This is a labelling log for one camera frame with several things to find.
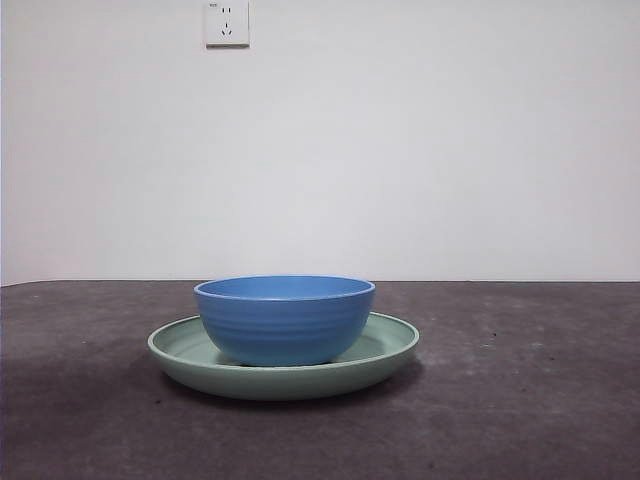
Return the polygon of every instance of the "bowl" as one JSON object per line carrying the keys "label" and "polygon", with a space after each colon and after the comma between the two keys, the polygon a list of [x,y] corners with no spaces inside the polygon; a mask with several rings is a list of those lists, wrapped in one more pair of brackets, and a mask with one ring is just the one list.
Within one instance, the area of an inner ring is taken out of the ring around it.
{"label": "bowl", "polygon": [[375,285],[320,275],[236,277],[194,288],[209,338],[253,366],[324,363],[362,333]]}

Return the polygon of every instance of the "gray table surface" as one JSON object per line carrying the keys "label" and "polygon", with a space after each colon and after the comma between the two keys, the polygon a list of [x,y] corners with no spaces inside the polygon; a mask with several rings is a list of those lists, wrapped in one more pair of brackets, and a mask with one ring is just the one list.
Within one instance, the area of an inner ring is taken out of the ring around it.
{"label": "gray table surface", "polygon": [[196,282],[2,289],[2,478],[638,479],[640,284],[378,282],[415,360],[268,403],[176,384],[148,334]]}

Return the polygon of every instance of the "green plate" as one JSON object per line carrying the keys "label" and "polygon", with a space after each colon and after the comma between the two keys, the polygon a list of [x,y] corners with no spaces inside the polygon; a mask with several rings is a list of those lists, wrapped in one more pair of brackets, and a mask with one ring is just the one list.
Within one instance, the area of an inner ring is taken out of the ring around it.
{"label": "green plate", "polygon": [[159,328],[148,345],[171,378],[201,392],[249,400],[299,400],[352,392],[388,378],[411,358],[418,339],[418,330],[409,323],[371,313],[362,335],[332,362],[248,367],[222,354],[200,317],[190,317]]}

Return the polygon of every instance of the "plate rim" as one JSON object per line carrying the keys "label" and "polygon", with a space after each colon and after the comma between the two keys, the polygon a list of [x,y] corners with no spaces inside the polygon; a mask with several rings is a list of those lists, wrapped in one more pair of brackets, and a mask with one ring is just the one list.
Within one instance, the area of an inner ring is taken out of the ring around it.
{"label": "plate rim", "polygon": [[151,352],[156,355],[159,356],[160,358],[163,358],[165,360],[168,360],[170,362],[177,362],[183,365],[188,365],[191,367],[200,367],[200,368],[206,368],[206,369],[215,369],[215,370],[237,370],[237,371],[243,371],[243,372],[249,372],[249,371],[269,371],[269,372],[274,372],[274,371],[278,371],[278,372],[302,372],[302,371],[308,371],[308,370],[326,370],[326,369],[335,369],[335,368],[345,368],[348,366],[353,366],[353,365],[361,365],[361,364],[365,364],[365,363],[371,363],[374,361],[378,361],[378,360],[384,360],[384,359],[388,359],[388,358],[392,358],[395,357],[397,355],[400,355],[404,352],[407,352],[409,350],[411,350],[412,348],[414,348],[416,346],[416,344],[418,343],[418,341],[420,340],[420,332],[419,330],[414,327],[413,325],[411,325],[409,322],[402,320],[400,318],[394,317],[392,315],[387,315],[384,313],[378,313],[378,312],[369,312],[369,315],[376,315],[378,317],[382,317],[385,318],[386,320],[391,320],[393,322],[396,323],[400,323],[401,325],[407,327],[412,333],[413,333],[413,339],[407,343],[406,345],[404,345],[402,348],[400,348],[397,351],[391,352],[391,353],[384,353],[382,355],[376,355],[373,357],[367,357],[367,358],[361,358],[358,360],[349,360],[347,362],[340,362],[340,363],[323,363],[320,365],[296,365],[296,366],[286,366],[286,367],[257,367],[257,366],[244,366],[244,365],[222,365],[219,363],[214,363],[214,364],[210,364],[210,363],[202,363],[202,362],[194,362],[191,360],[186,360],[184,358],[180,358],[177,357],[175,355],[169,355],[168,353],[163,352],[162,350],[160,350],[155,344],[154,344],[154,339],[160,334],[162,333],[164,330],[167,330],[175,325],[178,325],[180,323],[186,323],[189,322],[191,320],[195,320],[195,319],[199,319],[200,315],[193,315],[191,317],[186,317],[186,318],[181,318],[179,320],[174,320],[173,322],[167,323],[165,325],[162,325],[161,327],[155,329],[153,332],[151,332],[151,334],[149,335],[149,337],[147,338],[147,347],[149,348],[149,350],[151,350]]}

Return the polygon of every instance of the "electrical outlet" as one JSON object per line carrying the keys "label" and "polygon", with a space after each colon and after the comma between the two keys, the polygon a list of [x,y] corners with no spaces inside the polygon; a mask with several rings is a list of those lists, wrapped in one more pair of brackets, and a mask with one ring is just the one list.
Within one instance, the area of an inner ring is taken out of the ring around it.
{"label": "electrical outlet", "polygon": [[249,0],[221,0],[204,7],[207,48],[249,46]]}

